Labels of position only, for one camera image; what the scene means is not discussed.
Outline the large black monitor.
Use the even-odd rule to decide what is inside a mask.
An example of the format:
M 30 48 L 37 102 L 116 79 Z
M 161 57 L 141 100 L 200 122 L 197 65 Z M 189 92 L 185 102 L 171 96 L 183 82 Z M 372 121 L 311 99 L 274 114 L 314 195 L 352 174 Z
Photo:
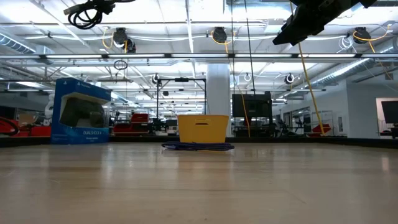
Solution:
M 269 91 L 262 94 L 233 94 L 232 104 L 233 117 L 272 117 L 272 99 Z

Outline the dark wall monitor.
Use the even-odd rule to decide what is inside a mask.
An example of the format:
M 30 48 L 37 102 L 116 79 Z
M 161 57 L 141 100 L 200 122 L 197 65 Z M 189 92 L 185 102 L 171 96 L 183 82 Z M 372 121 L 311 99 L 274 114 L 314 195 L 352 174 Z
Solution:
M 381 102 L 385 122 L 387 124 L 398 124 L 398 101 Z

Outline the white building column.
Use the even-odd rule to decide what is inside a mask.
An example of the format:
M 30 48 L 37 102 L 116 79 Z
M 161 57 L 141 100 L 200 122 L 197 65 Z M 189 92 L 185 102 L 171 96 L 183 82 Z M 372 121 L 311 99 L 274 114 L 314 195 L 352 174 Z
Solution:
M 231 137 L 231 91 L 230 70 L 228 63 L 211 63 L 207 65 L 206 99 L 207 113 L 227 115 L 226 136 Z

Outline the silver ventilation duct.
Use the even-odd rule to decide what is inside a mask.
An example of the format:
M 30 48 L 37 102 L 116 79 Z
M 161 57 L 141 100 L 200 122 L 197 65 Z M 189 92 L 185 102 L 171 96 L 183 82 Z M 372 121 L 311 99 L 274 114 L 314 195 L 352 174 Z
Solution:
M 393 55 L 398 57 L 398 37 L 391 38 L 374 47 L 375 53 L 368 50 L 362 53 L 364 58 L 352 61 L 350 63 L 341 63 L 321 74 L 310 81 L 311 85 L 327 86 L 338 82 L 342 79 L 348 78 L 357 73 L 363 72 L 367 69 L 373 68 L 382 59 L 381 54 Z

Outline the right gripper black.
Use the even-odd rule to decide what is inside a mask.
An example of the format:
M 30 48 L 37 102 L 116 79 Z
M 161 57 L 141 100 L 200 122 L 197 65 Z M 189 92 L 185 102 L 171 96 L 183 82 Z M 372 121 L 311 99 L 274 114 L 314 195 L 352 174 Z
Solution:
M 360 4 L 368 8 L 377 0 L 290 0 L 297 7 L 297 15 L 291 15 L 281 27 L 274 45 L 296 45 L 310 35 L 324 30 L 330 19 Z

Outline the blue DualSense controller box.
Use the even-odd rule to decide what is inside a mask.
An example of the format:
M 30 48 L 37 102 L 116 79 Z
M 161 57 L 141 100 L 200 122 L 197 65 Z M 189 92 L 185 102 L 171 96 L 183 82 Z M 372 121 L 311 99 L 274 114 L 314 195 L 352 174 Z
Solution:
M 77 80 L 56 81 L 52 144 L 96 144 L 109 141 L 111 91 Z

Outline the yellow plastic bin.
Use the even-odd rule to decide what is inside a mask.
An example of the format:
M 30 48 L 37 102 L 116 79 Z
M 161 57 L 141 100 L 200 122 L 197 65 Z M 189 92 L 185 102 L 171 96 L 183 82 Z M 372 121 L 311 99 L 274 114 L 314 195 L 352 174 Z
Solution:
M 192 115 L 177 116 L 180 142 L 224 143 L 229 116 L 226 115 Z

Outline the red tool box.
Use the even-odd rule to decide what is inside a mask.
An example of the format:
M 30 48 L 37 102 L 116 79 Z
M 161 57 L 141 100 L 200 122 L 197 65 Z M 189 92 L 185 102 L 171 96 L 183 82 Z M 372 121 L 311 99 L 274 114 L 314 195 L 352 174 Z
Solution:
M 131 115 L 131 123 L 148 123 L 149 114 L 147 113 L 134 113 Z

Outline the thin black cable grey plug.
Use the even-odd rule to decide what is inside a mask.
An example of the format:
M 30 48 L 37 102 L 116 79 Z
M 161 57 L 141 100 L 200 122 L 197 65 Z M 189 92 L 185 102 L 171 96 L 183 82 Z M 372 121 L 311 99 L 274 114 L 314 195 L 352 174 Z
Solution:
M 81 30 L 88 30 L 99 24 L 104 14 L 98 11 L 98 0 L 87 0 L 86 3 L 65 9 L 63 13 L 68 16 L 71 25 Z

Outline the black metal stand frame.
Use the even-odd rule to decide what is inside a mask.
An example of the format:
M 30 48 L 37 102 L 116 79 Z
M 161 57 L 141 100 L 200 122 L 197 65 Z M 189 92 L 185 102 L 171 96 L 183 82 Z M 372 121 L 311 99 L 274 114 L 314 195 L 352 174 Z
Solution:
M 178 77 L 178 78 L 158 78 L 155 81 L 156 85 L 156 117 L 159 117 L 159 93 L 160 93 L 160 85 L 159 83 L 161 81 L 166 81 L 162 87 L 165 87 L 170 81 L 172 82 L 179 82 L 179 83 L 186 83 L 186 82 L 194 82 L 197 84 L 197 86 L 201 87 L 202 90 L 204 91 L 204 113 L 207 114 L 207 82 L 206 78 L 184 78 L 184 77 Z M 200 86 L 198 84 L 199 81 L 202 81 L 204 83 L 204 87 Z

